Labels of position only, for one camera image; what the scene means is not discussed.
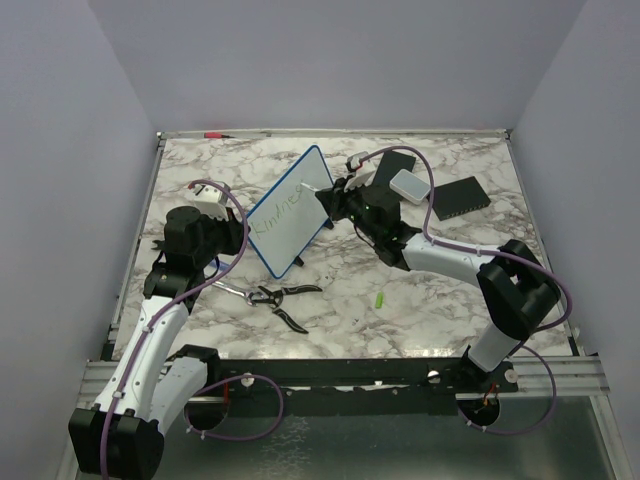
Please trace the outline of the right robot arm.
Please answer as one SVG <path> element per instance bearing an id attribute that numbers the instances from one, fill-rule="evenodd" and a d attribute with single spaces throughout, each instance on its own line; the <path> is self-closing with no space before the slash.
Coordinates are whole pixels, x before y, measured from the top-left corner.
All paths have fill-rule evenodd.
<path id="1" fill-rule="evenodd" d="M 491 323 L 465 352 L 459 378 L 469 390 L 486 388 L 498 365 L 531 337 L 560 301 L 559 281 L 521 241 L 484 247 L 431 237 L 401 219 L 400 202 L 390 191 L 373 185 L 348 190 L 346 184 L 341 178 L 315 197 L 332 221 L 346 219 L 364 234 L 384 264 L 479 288 Z"/>

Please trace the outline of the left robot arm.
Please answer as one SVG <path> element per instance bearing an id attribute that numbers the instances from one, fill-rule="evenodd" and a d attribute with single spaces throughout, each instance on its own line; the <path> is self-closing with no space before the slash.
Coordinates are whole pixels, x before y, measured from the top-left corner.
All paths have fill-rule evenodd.
<path id="1" fill-rule="evenodd" d="M 205 287 L 205 269 L 219 255 L 240 257 L 244 223 L 232 211 L 214 218 L 183 206 L 166 215 L 162 256 L 143 288 L 136 327 L 107 384 L 91 406 L 77 408 L 68 429 L 80 471 L 105 479 L 150 479 L 165 435 L 195 393 L 214 392 L 216 353 L 178 359 L 161 371 L 177 334 Z"/>

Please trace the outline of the blue framed whiteboard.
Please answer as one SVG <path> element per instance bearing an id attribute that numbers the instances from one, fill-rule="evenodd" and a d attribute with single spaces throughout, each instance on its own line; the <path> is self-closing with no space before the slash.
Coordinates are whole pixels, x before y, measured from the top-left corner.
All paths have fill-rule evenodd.
<path id="1" fill-rule="evenodd" d="M 247 215 L 249 242 L 276 279 L 287 273 L 328 220 L 315 193 L 301 187 L 301 182 L 319 190 L 333 186 L 316 145 L 286 170 Z"/>

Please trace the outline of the white marker pen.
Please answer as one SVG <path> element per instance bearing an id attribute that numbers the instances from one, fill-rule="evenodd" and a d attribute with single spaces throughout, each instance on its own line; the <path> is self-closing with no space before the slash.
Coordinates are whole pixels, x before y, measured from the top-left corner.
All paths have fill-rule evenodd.
<path id="1" fill-rule="evenodd" d="M 305 188 L 305 189 L 307 189 L 307 190 L 309 190 L 309 191 L 311 191 L 311 192 L 314 192 L 314 193 L 319 191 L 319 189 L 317 189 L 316 187 L 313 187 L 313 186 L 311 186 L 311 185 L 309 185 L 307 183 L 301 182 L 300 186 Z"/>

